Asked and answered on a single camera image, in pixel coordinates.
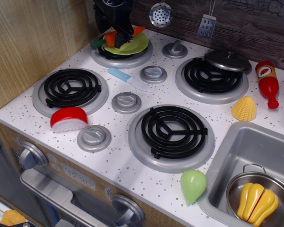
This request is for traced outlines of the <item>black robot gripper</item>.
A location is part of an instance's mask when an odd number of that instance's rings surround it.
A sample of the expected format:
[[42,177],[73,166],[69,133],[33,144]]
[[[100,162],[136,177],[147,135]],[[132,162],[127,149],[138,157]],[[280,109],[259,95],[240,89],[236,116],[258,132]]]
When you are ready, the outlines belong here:
[[130,14],[138,5],[137,0],[94,0],[95,19],[98,30],[103,33],[112,27],[116,31],[114,47],[133,40]]

